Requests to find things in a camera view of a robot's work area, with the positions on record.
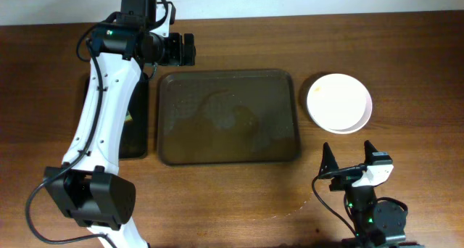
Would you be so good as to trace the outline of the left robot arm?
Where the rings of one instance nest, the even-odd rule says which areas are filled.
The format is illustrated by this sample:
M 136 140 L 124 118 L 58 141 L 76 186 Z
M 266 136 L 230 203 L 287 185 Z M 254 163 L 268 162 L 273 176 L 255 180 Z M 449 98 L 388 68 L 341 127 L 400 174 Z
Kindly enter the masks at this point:
M 145 65 L 193 65 L 194 35 L 97 30 L 87 40 L 90 80 L 74 140 L 62 164 L 47 167 L 46 189 L 59 211 L 104 247 L 148 247 L 133 219 L 136 187 L 119 173 L 126 112 Z

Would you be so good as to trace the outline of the white plate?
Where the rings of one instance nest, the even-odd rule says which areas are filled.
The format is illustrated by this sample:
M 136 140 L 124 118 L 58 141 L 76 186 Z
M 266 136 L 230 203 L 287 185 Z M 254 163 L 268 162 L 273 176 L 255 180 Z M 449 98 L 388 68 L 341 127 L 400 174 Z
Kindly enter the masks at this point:
M 341 117 L 333 119 L 326 130 L 335 134 L 355 133 L 368 124 L 371 115 L 372 111 L 370 109 L 367 109 L 362 114 L 357 112 L 355 114 L 342 115 Z
M 312 121 L 326 131 L 329 123 L 342 115 L 373 113 L 369 90 L 350 75 L 332 73 L 316 79 L 305 96 L 307 112 Z

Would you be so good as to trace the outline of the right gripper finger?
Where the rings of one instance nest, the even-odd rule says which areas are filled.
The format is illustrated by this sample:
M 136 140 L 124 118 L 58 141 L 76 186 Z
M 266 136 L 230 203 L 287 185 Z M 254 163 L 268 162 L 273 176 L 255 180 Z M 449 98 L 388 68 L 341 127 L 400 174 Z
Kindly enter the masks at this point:
M 336 162 L 333 152 L 328 144 L 325 142 L 323 144 L 323 156 L 320 164 L 320 169 L 318 175 L 324 175 L 326 173 L 334 172 L 339 169 L 339 166 Z
M 365 161 L 366 165 L 372 165 L 376 161 L 376 156 L 374 155 L 378 150 L 372 145 L 369 140 L 364 142 L 364 151 L 365 151 Z

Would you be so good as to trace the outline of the white plate top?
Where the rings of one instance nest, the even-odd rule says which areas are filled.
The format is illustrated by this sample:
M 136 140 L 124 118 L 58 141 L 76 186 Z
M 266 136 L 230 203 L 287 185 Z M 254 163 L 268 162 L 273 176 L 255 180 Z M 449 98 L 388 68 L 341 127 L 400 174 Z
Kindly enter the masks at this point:
M 369 90 L 350 75 L 332 73 L 316 79 L 305 96 L 307 112 L 312 121 L 326 131 L 329 123 L 342 115 L 373 113 Z

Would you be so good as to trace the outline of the green yellow sponge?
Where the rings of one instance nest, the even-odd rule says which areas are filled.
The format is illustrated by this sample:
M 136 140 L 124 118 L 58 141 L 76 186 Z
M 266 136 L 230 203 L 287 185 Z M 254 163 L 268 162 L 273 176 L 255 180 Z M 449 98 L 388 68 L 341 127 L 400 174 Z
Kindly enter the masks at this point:
M 125 122 L 131 122 L 133 120 L 131 114 L 129 112 L 126 112 L 125 115 Z

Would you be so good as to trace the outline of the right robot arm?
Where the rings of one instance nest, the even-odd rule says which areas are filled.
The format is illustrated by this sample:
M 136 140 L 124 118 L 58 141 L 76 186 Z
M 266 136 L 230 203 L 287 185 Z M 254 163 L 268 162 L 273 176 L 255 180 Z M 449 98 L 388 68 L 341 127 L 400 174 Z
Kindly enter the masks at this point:
M 340 168 L 329 144 L 324 143 L 319 173 L 312 180 L 313 189 L 316 181 L 329 180 L 330 191 L 344 192 L 343 204 L 348 220 L 330 208 L 317 191 L 314 194 L 354 235 L 342 239 L 342 247 L 399 247 L 406 240 L 408 207 L 397 199 L 377 197 L 375 193 L 375 187 L 385 183 L 391 175 L 393 160 L 369 141 L 364 142 L 364 151 L 364 162 Z

